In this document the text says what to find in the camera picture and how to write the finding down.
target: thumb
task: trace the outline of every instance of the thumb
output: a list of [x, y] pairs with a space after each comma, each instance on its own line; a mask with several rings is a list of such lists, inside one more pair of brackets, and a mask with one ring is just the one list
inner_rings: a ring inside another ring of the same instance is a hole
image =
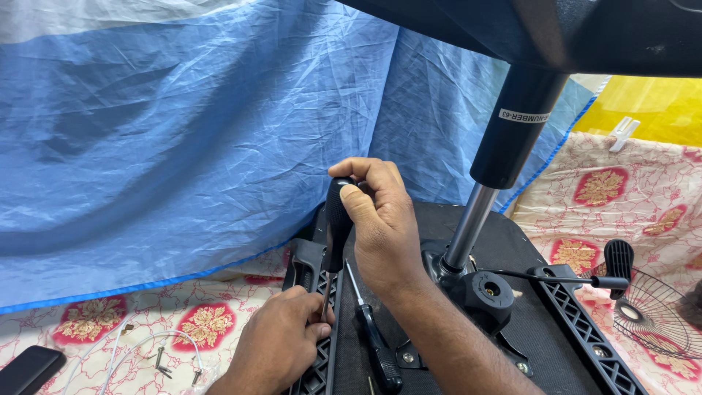
[[372, 223], [383, 222], [376, 212], [373, 199], [363, 193], [357, 186], [344, 185], [339, 191], [339, 195], [351, 221], [356, 225], [356, 229], [366, 228]]
[[310, 324], [305, 328], [305, 338], [313, 343], [324, 339], [331, 333], [331, 326], [328, 323]]

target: label sticker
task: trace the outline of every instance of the label sticker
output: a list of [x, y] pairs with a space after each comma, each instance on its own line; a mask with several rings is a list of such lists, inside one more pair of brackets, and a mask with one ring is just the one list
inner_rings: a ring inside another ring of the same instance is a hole
[[500, 118], [525, 124], [540, 124], [548, 121], [550, 116], [550, 112], [548, 114], [525, 114], [523, 112], [505, 110], [504, 108], [500, 109]]

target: blue tarp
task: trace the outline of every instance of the blue tarp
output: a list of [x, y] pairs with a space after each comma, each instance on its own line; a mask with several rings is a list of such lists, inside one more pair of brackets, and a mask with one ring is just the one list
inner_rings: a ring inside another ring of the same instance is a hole
[[[351, 155], [397, 162], [414, 198], [465, 204], [507, 68], [331, 0], [6, 42], [0, 313], [170, 284], [280, 245]], [[568, 83], [515, 190], [591, 97]]]

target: black phone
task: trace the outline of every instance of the black phone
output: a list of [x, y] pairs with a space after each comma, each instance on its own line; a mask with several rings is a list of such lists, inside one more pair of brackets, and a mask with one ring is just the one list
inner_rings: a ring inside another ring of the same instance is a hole
[[66, 364], [61, 351], [30, 346], [0, 370], [0, 395], [32, 395]]

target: white plastic clip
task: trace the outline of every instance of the white plastic clip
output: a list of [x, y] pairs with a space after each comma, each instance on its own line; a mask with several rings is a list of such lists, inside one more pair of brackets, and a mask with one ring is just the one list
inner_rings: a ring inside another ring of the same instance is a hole
[[637, 121], [631, 117], [624, 117], [616, 127], [614, 127], [614, 130], [609, 133], [610, 136], [616, 137], [616, 142], [609, 149], [609, 152], [618, 153], [639, 125], [641, 125], [641, 121]]

